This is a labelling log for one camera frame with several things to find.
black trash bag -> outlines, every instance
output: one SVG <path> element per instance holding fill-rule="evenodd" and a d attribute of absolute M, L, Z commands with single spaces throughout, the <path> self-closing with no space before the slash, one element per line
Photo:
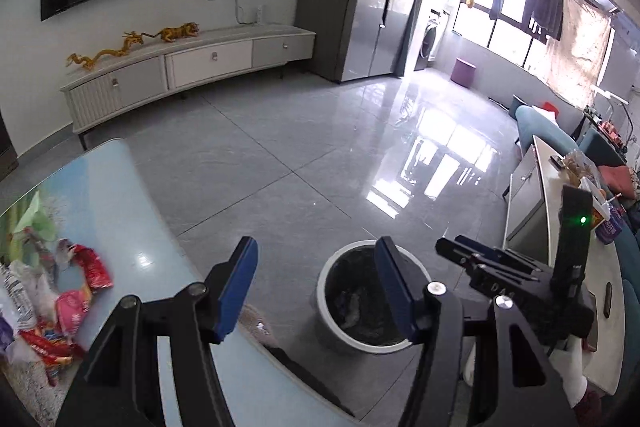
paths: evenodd
<path fill-rule="evenodd" d="M 370 346 L 392 346 L 404 341 L 404 336 L 386 301 L 373 249 L 367 245 L 341 256 L 329 270 L 324 297 L 333 320 L 352 339 Z"/>

cabinet leg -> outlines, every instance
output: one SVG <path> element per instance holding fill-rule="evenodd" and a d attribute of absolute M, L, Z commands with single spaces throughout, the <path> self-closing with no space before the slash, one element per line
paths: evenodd
<path fill-rule="evenodd" d="M 87 151 L 88 149 L 87 149 L 87 146 L 86 146 L 86 142 L 84 140 L 84 133 L 83 132 L 78 135 L 78 139 L 80 140 L 80 145 L 82 146 L 82 150 L 83 151 Z"/>

purple snack package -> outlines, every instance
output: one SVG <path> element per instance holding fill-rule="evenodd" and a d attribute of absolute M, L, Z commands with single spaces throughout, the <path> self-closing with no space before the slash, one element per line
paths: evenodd
<path fill-rule="evenodd" d="M 14 331 L 0 314 L 0 356 L 4 356 L 5 350 L 14 341 Z"/>

gray tile floor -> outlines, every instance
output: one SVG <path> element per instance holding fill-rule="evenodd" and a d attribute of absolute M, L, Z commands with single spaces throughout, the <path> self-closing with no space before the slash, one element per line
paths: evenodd
<path fill-rule="evenodd" d="M 126 139 L 158 209 L 204 274 L 242 235 L 258 240 L 249 302 L 292 359 L 359 419 L 396 425 L 417 348 L 336 351 L 316 319 L 318 274 L 338 248 L 391 235 L 434 279 L 476 297 L 437 238 L 502 240 L 500 194 L 518 162 L 501 108 L 438 71 L 336 86 L 290 69 L 193 89 L 105 123 L 90 146 Z M 80 155 L 73 138 L 0 182 L 2 210 Z"/>

trash can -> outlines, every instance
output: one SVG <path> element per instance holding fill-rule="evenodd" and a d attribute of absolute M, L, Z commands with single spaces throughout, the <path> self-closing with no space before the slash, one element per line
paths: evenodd
<path fill-rule="evenodd" d="M 324 264 L 316 299 L 322 323 L 348 346 L 364 353 L 384 355 L 409 347 L 398 331 L 378 279 L 373 260 L 374 240 L 340 248 Z M 411 253 L 398 247 L 425 277 L 431 277 Z"/>

